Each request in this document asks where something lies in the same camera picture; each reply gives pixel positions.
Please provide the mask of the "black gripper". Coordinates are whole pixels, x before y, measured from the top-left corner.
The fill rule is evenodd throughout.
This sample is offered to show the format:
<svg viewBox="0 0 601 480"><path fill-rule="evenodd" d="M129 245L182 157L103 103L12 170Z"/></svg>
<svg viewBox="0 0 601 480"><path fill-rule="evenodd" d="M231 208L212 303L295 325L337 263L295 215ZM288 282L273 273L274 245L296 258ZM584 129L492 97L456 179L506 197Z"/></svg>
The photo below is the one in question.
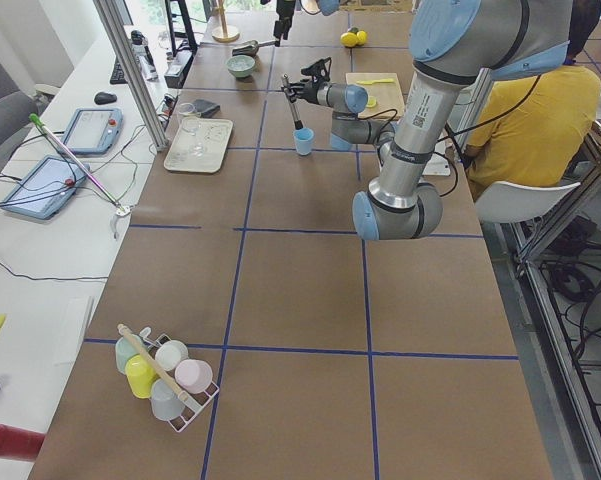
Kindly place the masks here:
<svg viewBox="0 0 601 480"><path fill-rule="evenodd" d="M318 103L317 94L319 91L319 85L314 84L311 81L294 82L290 86L282 85L281 90L286 92L285 98L289 102L304 100L308 103Z"/></svg>
<svg viewBox="0 0 601 480"><path fill-rule="evenodd" d="M288 39L291 22L295 13L295 0L277 0L276 13L278 20L274 24L274 46L279 47L281 38Z"/></svg>

